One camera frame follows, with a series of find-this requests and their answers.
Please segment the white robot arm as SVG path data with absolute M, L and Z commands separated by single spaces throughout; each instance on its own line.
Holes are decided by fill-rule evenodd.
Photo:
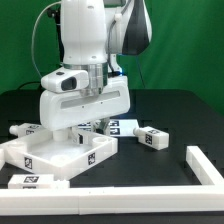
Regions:
M 40 98 L 41 124 L 56 141 L 78 124 L 106 127 L 129 110 L 127 78 L 116 74 L 111 56 L 138 55 L 152 36 L 144 0 L 62 0 L 60 22 L 63 65 L 41 79 Z

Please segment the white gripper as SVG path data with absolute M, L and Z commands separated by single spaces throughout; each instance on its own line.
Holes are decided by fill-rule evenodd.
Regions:
M 44 91 L 40 97 L 40 122 L 50 131 L 56 131 L 101 119 L 97 132 L 110 133 L 110 119 L 126 113 L 130 108 L 130 97 L 126 76 L 110 78 L 98 96 L 82 96 L 79 91 L 53 93 Z M 77 145 L 83 136 L 77 126 L 71 128 L 71 137 Z

